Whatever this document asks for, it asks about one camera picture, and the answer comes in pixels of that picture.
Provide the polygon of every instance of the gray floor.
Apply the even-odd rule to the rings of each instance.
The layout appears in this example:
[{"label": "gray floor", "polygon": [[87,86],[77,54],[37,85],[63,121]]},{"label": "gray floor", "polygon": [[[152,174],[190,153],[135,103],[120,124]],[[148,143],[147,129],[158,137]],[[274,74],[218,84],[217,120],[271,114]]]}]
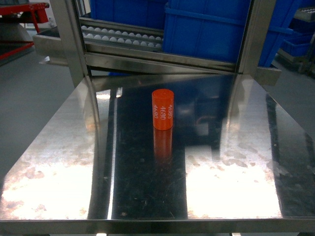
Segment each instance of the gray floor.
[{"label": "gray floor", "polygon": [[0,179],[74,90],[68,67],[35,51],[0,67]]},{"label": "gray floor", "polygon": [[[31,52],[0,66],[0,179],[73,91],[67,67],[39,64],[44,57]],[[301,75],[281,59],[283,72],[273,98],[315,139],[315,79]]]}]

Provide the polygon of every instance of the water stain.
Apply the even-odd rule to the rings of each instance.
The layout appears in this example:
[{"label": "water stain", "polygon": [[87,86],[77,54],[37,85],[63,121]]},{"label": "water stain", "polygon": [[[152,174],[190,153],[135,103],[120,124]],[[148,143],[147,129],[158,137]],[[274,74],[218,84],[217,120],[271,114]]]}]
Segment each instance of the water stain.
[{"label": "water stain", "polygon": [[219,171],[225,171],[225,169],[222,166],[217,165],[217,168]]},{"label": "water stain", "polygon": [[223,163],[226,166],[230,166],[230,165],[236,164],[236,165],[238,165],[240,167],[244,167],[244,168],[248,167],[243,161],[240,161],[240,160],[237,160],[237,159],[223,160]]},{"label": "water stain", "polygon": [[80,215],[85,215],[87,213],[87,210],[85,210],[85,208],[81,208],[80,209]]},{"label": "water stain", "polygon": [[208,159],[205,156],[200,156],[200,160],[203,161],[203,162],[207,162],[208,161]]},{"label": "water stain", "polygon": [[44,178],[45,174],[42,171],[35,171],[35,167],[29,168],[26,173],[25,176],[29,179],[34,179],[34,178]]},{"label": "water stain", "polygon": [[17,201],[17,202],[10,201],[10,202],[7,202],[6,208],[16,209],[16,208],[21,207],[23,205],[24,205],[24,202],[22,202],[22,201]]},{"label": "water stain", "polygon": [[45,205],[39,204],[38,207],[35,209],[35,212],[39,212],[39,211],[47,211]]},{"label": "water stain", "polygon": [[261,154],[258,154],[258,156],[264,161],[269,161],[269,159],[267,157],[265,157],[265,156],[263,156]]},{"label": "water stain", "polygon": [[192,156],[192,155],[189,155],[187,157],[187,159],[194,165],[194,166],[200,166],[200,164],[196,161],[196,159]]},{"label": "water stain", "polygon": [[241,154],[241,153],[239,153],[239,152],[236,152],[234,154],[234,157],[237,158],[237,159],[246,159],[246,156]]},{"label": "water stain", "polygon": [[248,151],[251,151],[253,153],[258,153],[258,151],[256,149],[254,149],[252,146],[248,145],[248,144],[244,144],[244,143],[239,143],[238,146],[242,149],[247,149]]},{"label": "water stain", "polygon": [[224,154],[226,155],[226,156],[233,156],[233,153],[234,152],[232,152],[232,151],[226,151]]},{"label": "water stain", "polygon": [[265,179],[267,182],[274,182],[275,181],[275,178],[274,178],[274,175],[272,172],[269,172],[269,171],[264,171],[265,172]]}]

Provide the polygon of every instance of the reflective metal surface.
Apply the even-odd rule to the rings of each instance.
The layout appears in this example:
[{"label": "reflective metal surface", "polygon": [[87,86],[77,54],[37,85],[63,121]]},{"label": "reflective metal surface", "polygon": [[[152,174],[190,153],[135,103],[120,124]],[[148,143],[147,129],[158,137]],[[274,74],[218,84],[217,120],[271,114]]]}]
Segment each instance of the reflective metal surface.
[{"label": "reflective metal surface", "polygon": [[314,167],[313,140],[250,76],[87,78],[3,180],[0,233],[314,232]]}]

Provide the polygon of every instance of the white ball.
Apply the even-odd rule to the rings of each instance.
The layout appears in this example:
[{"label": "white ball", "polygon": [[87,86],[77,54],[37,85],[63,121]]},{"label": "white ball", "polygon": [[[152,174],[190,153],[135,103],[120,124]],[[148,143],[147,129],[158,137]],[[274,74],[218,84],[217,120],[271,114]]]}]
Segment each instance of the white ball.
[{"label": "white ball", "polygon": [[109,39],[109,41],[111,41],[111,42],[117,42],[117,38],[111,37],[111,38]]},{"label": "white ball", "polygon": [[109,37],[103,36],[102,40],[108,41],[108,40],[109,40]]}]

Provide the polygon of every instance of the metal shelf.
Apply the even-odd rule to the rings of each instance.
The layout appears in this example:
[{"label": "metal shelf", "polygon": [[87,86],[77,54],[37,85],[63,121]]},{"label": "metal shelf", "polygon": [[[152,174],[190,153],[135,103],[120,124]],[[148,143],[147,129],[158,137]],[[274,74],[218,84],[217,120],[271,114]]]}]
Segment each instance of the metal shelf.
[{"label": "metal shelf", "polygon": [[299,8],[295,13],[294,18],[305,22],[314,22],[315,6]]},{"label": "metal shelf", "polygon": [[278,55],[280,55],[282,58],[286,59],[290,63],[299,63],[299,62],[303,62],[304,60],[304,56],[300,56],[300,57],[291,56],[289,53],[285,52],[281,48],[278,50]]},{"label": "metal shelf", "polygon": [[34,37],[35,48],[38,53],[52,57],[51,63],[62,61],[64,64],[66,60],[75,86],[84,76],[92,76],[91,68],[146,74],[231,74],[236,72],[254,77],[275,3],[276,0],[252,0],[237,63],[85,40],[82,36],[81,25],[107,27],[147,35],[162,36],[163,31],[79,17],[73,0],[51,0],[59,26],[59,36],[37,35]]}]

